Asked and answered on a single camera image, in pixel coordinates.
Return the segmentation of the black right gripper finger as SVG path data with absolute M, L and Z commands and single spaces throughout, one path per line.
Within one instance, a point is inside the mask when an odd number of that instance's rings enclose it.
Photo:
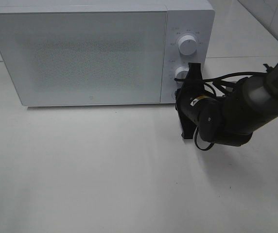
M 182 128 L 182 138 L 184 140 L 193 139 L 197 125 L 193 123 L 189 118 L 187 118 L 184 114 L 179 115 L 179 120 Z
M 189 71 L 185 80 L 202 80 L 202 71 L 200 63 L 188 63 Z

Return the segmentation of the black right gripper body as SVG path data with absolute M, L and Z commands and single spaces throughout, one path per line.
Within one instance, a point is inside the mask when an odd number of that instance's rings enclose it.
M 176 96 L 176 109 L 183 129 L 203 129 L 206 107 L 206 96 L 201 83 L 184 82 Z

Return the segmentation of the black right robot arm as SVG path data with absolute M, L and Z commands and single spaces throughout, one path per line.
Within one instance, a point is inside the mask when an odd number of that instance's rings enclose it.
M 278 63 L 265 72 L 237 72 L 203 79 L 201 65 L 189 63 L 182 86 L 175 93 L 175 108 L 182 138 L 201 138 L 239 147 L 253 132 L 278 117 Z

